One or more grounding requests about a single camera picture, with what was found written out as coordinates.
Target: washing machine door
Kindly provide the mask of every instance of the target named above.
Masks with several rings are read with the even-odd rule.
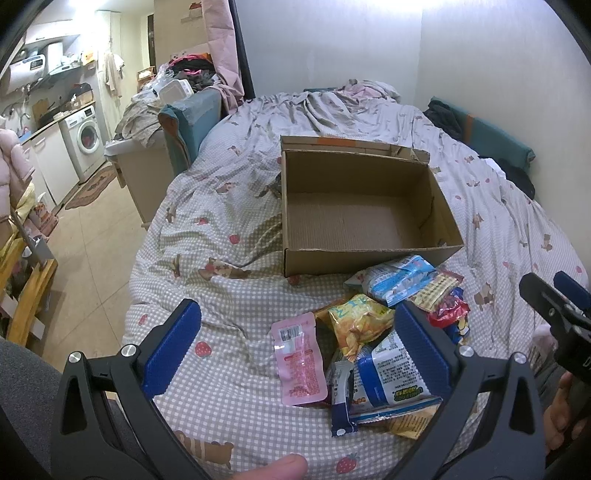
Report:
[[[93,154],[100,145],[98,126],[94,120],[87,120],[78,127],[77,143],[80,151],[86,155]]]

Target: human hand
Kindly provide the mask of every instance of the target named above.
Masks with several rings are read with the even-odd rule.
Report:
[[[546,455],[551,450],[556,450],[564,443],[564,431],[572,421],[572,413],[569,406],[569,392],[573,385],[573,374],[566,372],[560,377],[558,390],[554,396],[552,405],[544,412],[544,435],[546,440]],[[575,440],[583,431],[587,419],[579,420],[573,427],[571,437]]]
[[[262,468],[237,473],[231,480],[303,480],[307,471],[306,459],[292,453]]]

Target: bed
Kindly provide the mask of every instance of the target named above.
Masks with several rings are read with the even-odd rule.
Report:
[[[391,86],[256,98],[221,120],[192,167],[170,184],[138,252],[124,343],[139,343],[182,299],[199,302],[202,328],[167,392],[154,399],[172,430],[214,478],[305,456],[309,478],[382,478],[412,445],[373,428],[334,439],[330,411],[281,404],[271,324],[343,296],[346,275],[281,274],[280,135],[331,135],[427,150],[465,247],[444,263],[464,276],[470,342],[481,355],[530,353],[542,320],[518,295],[521,276],[564,270],[587,286],[569,240],[476,152],[452,140]],[[466,424],[465,448],[482,414]]]

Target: pink curtain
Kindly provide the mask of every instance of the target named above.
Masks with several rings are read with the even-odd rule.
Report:
[[[214,85],[222,94],[228,113],[242,105],[244,88],[238,67],[236,36],[228,0],[202,0],[203,19],[207,30],[209,53],[222,83]]]

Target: floor tile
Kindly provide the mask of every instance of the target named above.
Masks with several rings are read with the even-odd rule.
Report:
[[[102,306],[85,318],[61,343],[46,349],[43,359],[61,372],[67,356],[75,350],[82,351],[87,358],[114,355],[119,351],[119,342]]]
[[[84,248],[57,266],[46,323],[46,347],[60,343],[100,305]]]
[[[127,187],[113,180],[90,205],[78,207],[82,235],[87,245],[115,223],[137,211]]]
[[[130,305],[131,295],[129,295],[129,284],[127,283],[103,303],[103,308],[119,343],[125,333],[125,314]]]
[[[57,263],[61,264],[84,250],[84,238],[77,209],[62,210],[58,217],[60,220],[51,232],[47,245]]]
[[[134,212],[86,245],[90,270],[101,302],[129,281],[135,255],[146,231]]]

